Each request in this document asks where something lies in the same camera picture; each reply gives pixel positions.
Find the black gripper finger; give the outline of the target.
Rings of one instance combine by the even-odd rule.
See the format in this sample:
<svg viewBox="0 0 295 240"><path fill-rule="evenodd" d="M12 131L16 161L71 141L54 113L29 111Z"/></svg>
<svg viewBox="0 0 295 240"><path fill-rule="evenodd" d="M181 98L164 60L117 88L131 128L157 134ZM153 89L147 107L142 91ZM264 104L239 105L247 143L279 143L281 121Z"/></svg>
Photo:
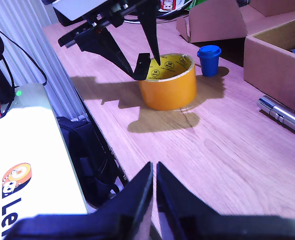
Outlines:
<svg viewBox="0 0 295 240"><path fill-rule="evenodd" d="M106 28L91 28L80 33L77 35L77 45L82 52L98 54L115 64L129 76L133 75L128 60Z"/></svg>
<svg viewBox="0 0 295 240"><path fill-rule="evenodd" d="M159 0L141 0L136 7L138 20L145 33L149 47L155 61L160 66L160 51L157 37L157 12L160 8Z"/></svg>
<svg viewBox="0 0 295 240"><path fill-rule="evenodd" d="M158 209L173 220L220 215L190 192L162 162L156 166L156 185Z"/></svg>
<svg viewBox="0 0 295 240"><path fill-rule="evenodd" d="M153 195L153 164L148 162L135 177L92 214L95 224L104 228L131 228L140 224Z"/></svg>

